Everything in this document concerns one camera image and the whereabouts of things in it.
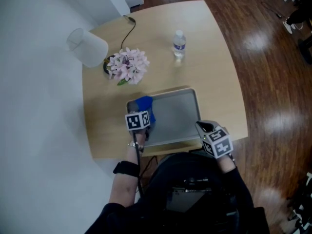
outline bottle label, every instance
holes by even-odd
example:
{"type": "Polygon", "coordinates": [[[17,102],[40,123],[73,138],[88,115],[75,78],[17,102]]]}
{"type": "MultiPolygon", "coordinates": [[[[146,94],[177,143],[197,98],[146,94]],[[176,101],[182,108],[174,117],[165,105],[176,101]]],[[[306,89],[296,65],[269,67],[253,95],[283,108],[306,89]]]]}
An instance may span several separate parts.
{"type": "Polygon", "coordinates": [[[175,49],[177,49],[177,50],[182,50],[182,49],[185,48],[185,44],[184,44],[184,45],[175,45],[175,44],[174,44],[174,47],[175,47],[175,49]]]}

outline black wristband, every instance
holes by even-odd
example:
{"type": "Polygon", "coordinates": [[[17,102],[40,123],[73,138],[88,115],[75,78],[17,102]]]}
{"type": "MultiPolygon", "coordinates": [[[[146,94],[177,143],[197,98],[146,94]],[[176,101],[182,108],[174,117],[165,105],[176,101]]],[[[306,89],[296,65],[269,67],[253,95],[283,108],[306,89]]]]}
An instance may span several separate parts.
{"type": "Polygon", "coordinates": [[[133,177],[139,177],[140,167],[128,161],[122,161],[117,164],[113,170],[114,174],[127,174],[133,177]]]}

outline wooden table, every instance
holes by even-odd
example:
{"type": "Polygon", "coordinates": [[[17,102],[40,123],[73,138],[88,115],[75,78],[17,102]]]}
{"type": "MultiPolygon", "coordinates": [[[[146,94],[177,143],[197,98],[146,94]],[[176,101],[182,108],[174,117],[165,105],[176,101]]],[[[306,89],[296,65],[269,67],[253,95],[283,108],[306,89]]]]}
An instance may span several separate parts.
{"type": "MultiPolygon", "coordinates": [[[[136,27],[124,47],[139,48],[151,62],[138,85],[117,86],[102,65],[83,68],[83,101],[86,129],[93,158],[123,158],[130,135],[124,115],[126,102],[143,95],[192,87],[202,119],[225,126],[232,139],[248,136],[244,101],[231,54],[205,1],[161,5],[131,14],[136,27]],[[183,30],[186,55],[176,61],[173,36],[183,30]]],[[[105,39],[108,55],[120,49],[133,25],[126,18],[108,22],[91,32],[105,39]]],[[[199,148],[199,140],[147,148],[145,156],[162,155],[199,148]]]]}

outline blue sponge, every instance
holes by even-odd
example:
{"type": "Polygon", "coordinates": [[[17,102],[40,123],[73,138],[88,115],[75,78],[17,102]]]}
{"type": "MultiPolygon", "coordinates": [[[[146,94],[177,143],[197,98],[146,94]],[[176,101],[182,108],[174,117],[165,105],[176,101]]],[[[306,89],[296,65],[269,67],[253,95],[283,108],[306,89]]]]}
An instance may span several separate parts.
{"type": "Polygon", "coordinates": [[[150,116],[150,122],[154,123],[156,121],[155,116],[153,114],[152,110],[152,104],[153,104],[153,97],[150,96],[143,96],[139,99],[136,99],[136,103],[138,106],[138,110],[141,111],[148,111],[150,116]]]}

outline pink flower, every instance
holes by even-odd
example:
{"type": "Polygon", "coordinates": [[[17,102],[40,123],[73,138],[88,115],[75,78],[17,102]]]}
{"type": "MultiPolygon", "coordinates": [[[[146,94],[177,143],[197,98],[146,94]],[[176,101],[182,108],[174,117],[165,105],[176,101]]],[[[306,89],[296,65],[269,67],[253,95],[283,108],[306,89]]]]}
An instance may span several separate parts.
{"type": "Polygon", "coordinates": [[[119,50],[119,53],[114,53],[114,58],[120,58],[120,57],[122,57],[122,52],[123,52],[123,50],[120,49],[120,50],[119,50]]]}
{"type": "Polygon", "coordinates": [[[135,57],[137,56],[137,50],[136,49],[130,50],[128,47],[126,47],[126,52],[122,52],[121,54],[123,56],[128,56],[129,58],[135,57]]]}
{"type": "Polygon", "coordinates": [[[134,73],[132,78],[128,81],[129,84],[138,84],[138,82],[140,80],[142,80],[143,78],[143,73],[141,72],[137,72],[137,73],[134,73]]]}
{"type": "Polygon", "coordinates": [[[119,69],[119,70],[114,70],[113,71],[113,74],[115,75],[114,76],[114,80],[121,80],[121,75],[122,75],[122,71],[119,69]]]}
{"type": "Polygon", "coordinates": [[[112,78],[113,72],[111,70],[109,70],[109,69],[107,71],[109,73],[109,80],[110,80],[112,78]]]}
{"type": "Polygon", "coordinates": [[[121,74],[121,79],[125,79],[126,81],[128,81],[129,79],[131,79],[134,75],[134,70],[136,68],[135,67],[130,67],[129,69],[127,67],[122,67],[120,70],[122,71],[121,74]]]}
{"type": "Polygon", "coordinates": [[[150,62],[147,60],[147,57],[146,57],[146,56],[142,56],[142,61],[143,61],[143,63],[144,63],[146,66],[149,66],[149,65],[150,65],[150,62]]]}
{"type": "Polygon", "coordinates": [[[138,67],[139,65],[143,64],[143,61],[138,60],[137,57],[134,57],[133,60],[129,60],[130,64],[134,67],[138,67]]]}
{"type": "Polygon", "coordinates": [[[145,55],[145,51],[140,51],[139,49],[136,49],[136,52],[138,57],[142,57],[145,55]]]}
{"type": "Polygon", "coordinates": [[[147,72],[145,65],[140,65],[140,66],[136,67],[136,69],[138,70],[139,73],[147,72]]]}
{"type": "Polygon", "coordinates": [[[120,62],[118,65],[112,66],[111,70],[120,70],[122,67],[127,67],[127,65],[120,62]]]}
{"type": "Polygon", "coordinates": [[[107,64],[107,66],[113,66],[113,65],[115,65],[115,61],[116,61],[116,60],[115,60],[114,57],[110,57],[110,58],[109,58],[109,61],[110,61],[110,62],[107,64]]]}

